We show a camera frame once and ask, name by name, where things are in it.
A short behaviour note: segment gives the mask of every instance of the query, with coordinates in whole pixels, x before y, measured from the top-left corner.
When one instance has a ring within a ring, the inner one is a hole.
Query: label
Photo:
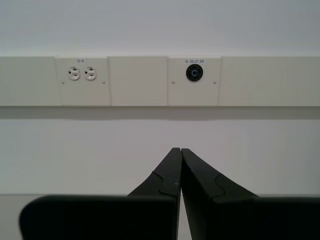
[[[83,59],[83,58],[79,58],[79,59],[76,60],[77,64],[84,64],[85,62],[86,62],[86,60]]]
[[[185,64],[205,64],[204,59],[186,59],[184,60]]]

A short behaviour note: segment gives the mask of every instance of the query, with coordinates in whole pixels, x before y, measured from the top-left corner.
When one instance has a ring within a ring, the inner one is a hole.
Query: blank wall plate
[[[166,56],[109,58],[112,106],[166,106]]]
[[[191,64],[198,64],[203,69],[199,81],[193,82],[187,78],[186,70]],[[220,56],[170,56],[168,106],[217,106],[220,71]]]
[[[0,106],[61,106],[55,58],[0,57]]]
[[[63,106],[111,106],[107,57],[56,57],[55,65]],[[69,79],[70,67],[79,69],[78,80]],[[96,71],[94,80],[86,79],[88,67]]]
[[[220,106],[320,106],[320,57],[223,57]]]

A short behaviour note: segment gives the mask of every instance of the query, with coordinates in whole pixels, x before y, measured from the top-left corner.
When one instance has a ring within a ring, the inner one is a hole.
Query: electrical outlet
[[[84,69],[84,78],[93,81],[97,77],[97,71],[93,66],[88,66]]]
[[[70,80],[76,81],[80,78],[79,68],[76,66],[71,66],[68,68],[68,77]]]
[[[111,106],[107,57],[57,56],[55,66],[63,106]]]

